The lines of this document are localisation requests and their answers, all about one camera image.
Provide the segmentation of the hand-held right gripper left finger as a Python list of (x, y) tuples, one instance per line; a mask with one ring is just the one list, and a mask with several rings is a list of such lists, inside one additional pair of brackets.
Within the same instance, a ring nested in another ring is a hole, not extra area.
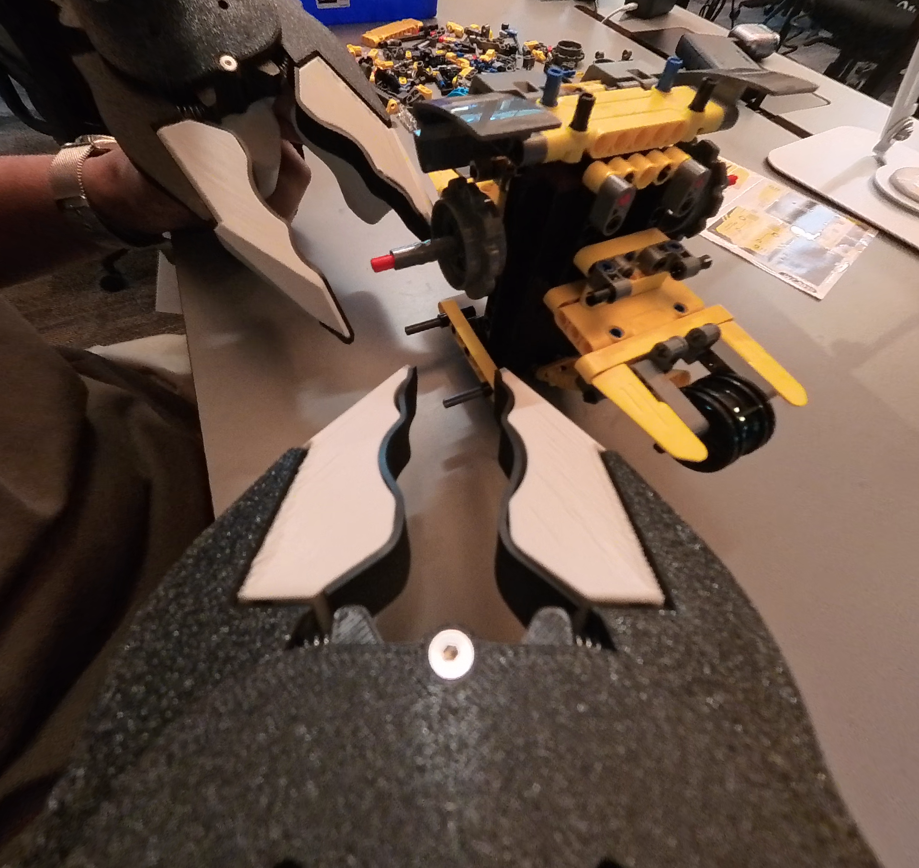
[(328, 630), (338, 609), (379, 613), (401, 593), (410, 549), (397, 477), (416, 402), (417, 370), (402, 367), (310, 439), (238, 602), (306, 604)]

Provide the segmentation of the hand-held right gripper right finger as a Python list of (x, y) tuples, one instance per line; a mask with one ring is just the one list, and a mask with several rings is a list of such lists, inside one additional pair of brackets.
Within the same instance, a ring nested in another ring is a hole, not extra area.
[(499, 460), (508, 477), (495, 575), (522, 625), (555, 618), (569, 641), (611, 642), (621, 610), (667, 610), (643, 537), (612, 474), (612, 454), (508, 370), (495, 378)]

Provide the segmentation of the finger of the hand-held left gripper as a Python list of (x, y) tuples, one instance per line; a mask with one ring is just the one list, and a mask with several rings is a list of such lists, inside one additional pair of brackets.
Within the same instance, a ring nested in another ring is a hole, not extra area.
[(322, 273), (301, 258), (290, 225), (260, 196), (247, 150), (236, 134), (193, 120), (161, 127), (157, 134), (209, 208), (224, 248), (351, 343), (354, 333), (334, 292)]
[(398, 129), (321, 57), (297, 68), (293, 86), (303, 141), (331, 169), (350, 210), (371, 224), (392, 210), (409, 231), (429, 235), (431, 183)]

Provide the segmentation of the yellow brick beam with pins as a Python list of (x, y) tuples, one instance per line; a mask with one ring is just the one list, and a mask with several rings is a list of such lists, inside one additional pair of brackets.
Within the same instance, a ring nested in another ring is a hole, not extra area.
[(475, 307), (463, 307), (454, 299), (438, 302), (437, 308), (438, 313), (434, 318), (405, 326), (405, 334), (414, 335), (434, 329), (448, 329), (478, 380), (472, 389), (444, 399), (444, 408), (491, 398), (498, 369), (479, 335), (484, 317), (478, 316)]

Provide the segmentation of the yellow toy brick vehicle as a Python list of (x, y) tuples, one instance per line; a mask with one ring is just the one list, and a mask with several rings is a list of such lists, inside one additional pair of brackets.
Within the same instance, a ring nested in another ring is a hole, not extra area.
[(622, 85), (612, 64), (541, 93), (472, 93), (413, 107), (415, 146), (438, 198), (428, 239), (372, 260), (376, 272), (436, 262), (469, 300), (498, 371), (608, 399), (659, 452), (715, 472), (775, 432), (772, 400), (799, 382), (686, 281), (711, 260), (700, 234), (728, 185), (703, 136), (736, 108), (719, 80)]

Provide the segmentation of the person's left forearm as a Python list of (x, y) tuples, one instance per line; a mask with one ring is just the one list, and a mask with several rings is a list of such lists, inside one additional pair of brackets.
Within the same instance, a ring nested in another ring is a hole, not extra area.
[(93, 254), (52, 192), (51, 153), (1, 157), (2, 260)]

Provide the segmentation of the person's left hand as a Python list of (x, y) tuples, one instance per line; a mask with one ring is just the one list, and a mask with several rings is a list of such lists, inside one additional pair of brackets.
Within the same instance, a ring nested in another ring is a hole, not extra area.
[[(281, 142), (279, 178), (269, 207), (292, 221), (311, 181), (301, 150)], [(100, 219), (120, 233), (164, 234), (202, 228), (200, 219), (140, 173), (120, 147), (87, 159), (82, 168), (86, 199)]]

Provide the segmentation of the black chair wheel base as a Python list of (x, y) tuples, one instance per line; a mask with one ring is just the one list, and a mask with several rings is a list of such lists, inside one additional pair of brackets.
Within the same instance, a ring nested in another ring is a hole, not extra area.
[(161, 251), (157, 247), (109, 254), (98, 264), (98, 288), (116, 293), (127, 288), (156, 288)]

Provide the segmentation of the pile of loose brick parts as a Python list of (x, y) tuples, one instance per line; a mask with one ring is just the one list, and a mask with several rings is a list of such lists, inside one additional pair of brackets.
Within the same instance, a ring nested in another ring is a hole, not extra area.
[(563, 82), (583, 78), (580, 44), (524, 40), (510, 24), (405, 19), (374, 27), (347, 51), (390, 113), (441, 96), (539, 92), (550, 67)]

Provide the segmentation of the metal wristwatch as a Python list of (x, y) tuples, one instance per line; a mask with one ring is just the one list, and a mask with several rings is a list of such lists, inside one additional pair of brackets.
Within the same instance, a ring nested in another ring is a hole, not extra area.
[(101, 134), (82, 135), (63, 144), (52, 160), (50, 173), (52, 195), (60, 210), (78, 215), (90, 211), (83, 181), (84, 164), (118, 146), (115, 138)]

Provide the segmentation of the beige cloth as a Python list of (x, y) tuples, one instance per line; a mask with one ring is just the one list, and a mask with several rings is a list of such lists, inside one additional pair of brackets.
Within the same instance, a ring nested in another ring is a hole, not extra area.
[(112, 345), (93, 345), (86, 351), (167, 380), (177, 388), (192, 383), (190, 353), (185, 334), (156, 334)]

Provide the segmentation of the person's brown clothing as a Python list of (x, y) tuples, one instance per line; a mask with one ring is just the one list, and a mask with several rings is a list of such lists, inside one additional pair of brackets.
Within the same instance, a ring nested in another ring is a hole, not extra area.
[(48, 781), (123, 618), (213, 519), (197, 409), (2, 301), (2, 793)]

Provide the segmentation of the grey computer mouse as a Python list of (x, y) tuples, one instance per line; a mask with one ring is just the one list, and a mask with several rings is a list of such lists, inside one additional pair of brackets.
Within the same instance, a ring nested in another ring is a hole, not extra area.
[(762, 61), (779, 48), (779, 35), (764, 24), (736, 24), (729, 37), (750, 58)]

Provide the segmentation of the white desk stand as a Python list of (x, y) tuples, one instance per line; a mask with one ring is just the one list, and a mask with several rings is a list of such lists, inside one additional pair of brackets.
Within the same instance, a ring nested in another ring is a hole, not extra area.
[(918, 213), (918, 163), (916, 152), (894, 150), (898, 141), (907, 139), (913, 130), (913, 111), (918, 86), (918, 47), (913, 50), (900, 88), (890, 108), (890, 116), (872, 152), (878, 163), (874, 185), (898, 207)]

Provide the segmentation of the black office chair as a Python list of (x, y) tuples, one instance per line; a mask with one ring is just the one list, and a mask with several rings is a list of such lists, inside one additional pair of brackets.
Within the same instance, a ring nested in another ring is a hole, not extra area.
[(837, 49), (827, 77), (846, 82), (872, 64), (870, 74), (859, 76), (859, 89), (876, 99), (899, 78), (912, 53), (917, 0), (810, 0), (810, 12)]

